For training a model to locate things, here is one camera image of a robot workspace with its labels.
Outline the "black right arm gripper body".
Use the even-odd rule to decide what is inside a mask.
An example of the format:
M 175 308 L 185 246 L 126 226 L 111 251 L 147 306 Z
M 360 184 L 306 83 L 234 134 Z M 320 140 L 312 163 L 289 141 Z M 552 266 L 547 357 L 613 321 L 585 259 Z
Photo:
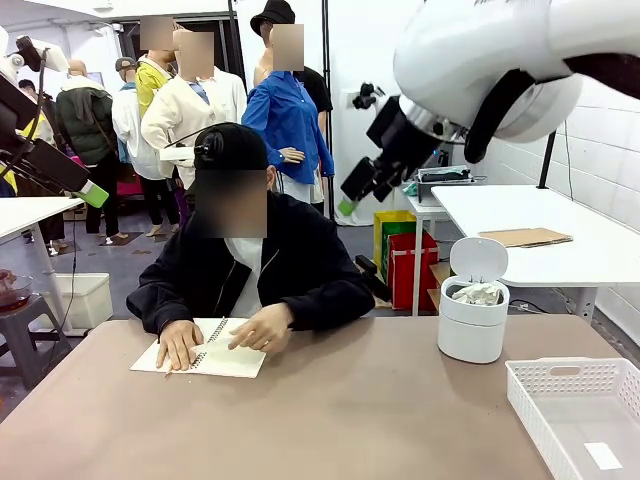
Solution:
M 441 141 L 417 128 L 400 107 L 400 97 L 390 96 L 378 109 L 367 136 L 381 150 L 373 161 L 378 174 L 411 175 L 440 147 Z

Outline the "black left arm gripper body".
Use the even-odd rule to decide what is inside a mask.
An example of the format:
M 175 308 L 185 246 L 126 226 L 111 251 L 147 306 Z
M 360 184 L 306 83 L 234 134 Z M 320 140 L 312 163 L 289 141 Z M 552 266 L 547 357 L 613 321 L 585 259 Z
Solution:
M 17 130 L 24 130 L 38 118 L 36 102 L 4 75 L 1 75 L 1 145 L 22 146 L 27 138 Z

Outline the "person's left hand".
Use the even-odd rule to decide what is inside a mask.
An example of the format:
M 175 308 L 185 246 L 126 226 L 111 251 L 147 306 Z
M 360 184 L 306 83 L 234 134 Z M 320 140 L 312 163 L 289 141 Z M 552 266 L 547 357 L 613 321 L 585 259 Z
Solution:
M 288 343 L 293 315 L 285 303 L 263 307 L 231 334 L 228 348 L 250 348 L 270 354 L 281 351 Z

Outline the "person's right hand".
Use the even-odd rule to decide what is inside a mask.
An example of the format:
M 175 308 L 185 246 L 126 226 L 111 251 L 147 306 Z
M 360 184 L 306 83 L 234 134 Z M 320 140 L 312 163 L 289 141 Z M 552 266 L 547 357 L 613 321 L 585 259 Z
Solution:
M 160 369 L 168 362 L 170 371 L 189 370 L 196 358 L 194 348 L 202 343 L 202 332 L 193 321 L 171 322 L 159 336 L 156 367 Z

